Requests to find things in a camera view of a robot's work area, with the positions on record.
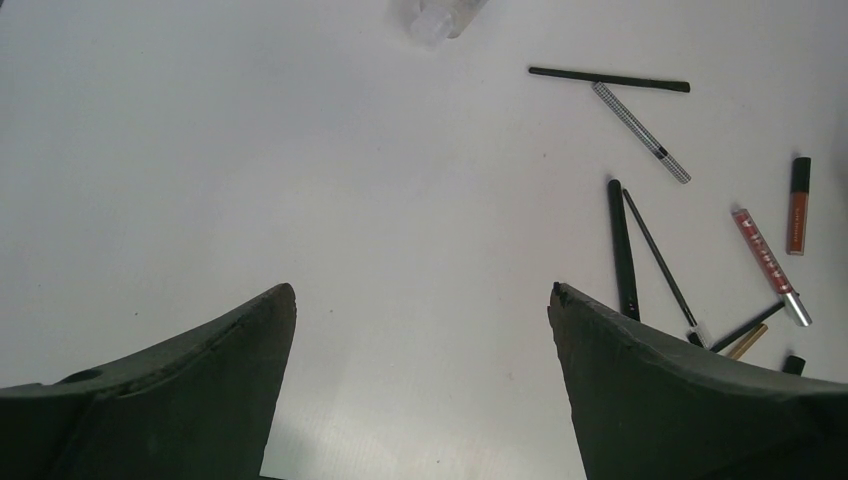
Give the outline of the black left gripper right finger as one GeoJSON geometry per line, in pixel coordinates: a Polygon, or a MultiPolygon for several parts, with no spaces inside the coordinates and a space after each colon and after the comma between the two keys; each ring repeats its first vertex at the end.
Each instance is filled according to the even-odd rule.
{"type": "Polygon", "coordinates": [[[728,359],[555,283],[548,318],[590,479],[843,479],[847,388],[728,359]]]}

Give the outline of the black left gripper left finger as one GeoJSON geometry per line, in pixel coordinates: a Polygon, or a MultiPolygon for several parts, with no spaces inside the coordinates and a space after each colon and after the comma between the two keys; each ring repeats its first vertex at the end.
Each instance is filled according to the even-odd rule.
{"type": "Polygon", "coordinates": [[[256,479],[296,328],[279,284],[50,385],[1,392],[5,479],[256,479]]]}

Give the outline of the clear plastic bottle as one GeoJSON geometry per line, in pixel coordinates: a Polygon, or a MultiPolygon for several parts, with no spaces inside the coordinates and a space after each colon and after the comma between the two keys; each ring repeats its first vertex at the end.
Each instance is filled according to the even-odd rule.
{"type": "Polygon", "coordinates": [[[407,32],[428,48],[458,38],[489,3],[488,0],[411,1],[407,32]]]}

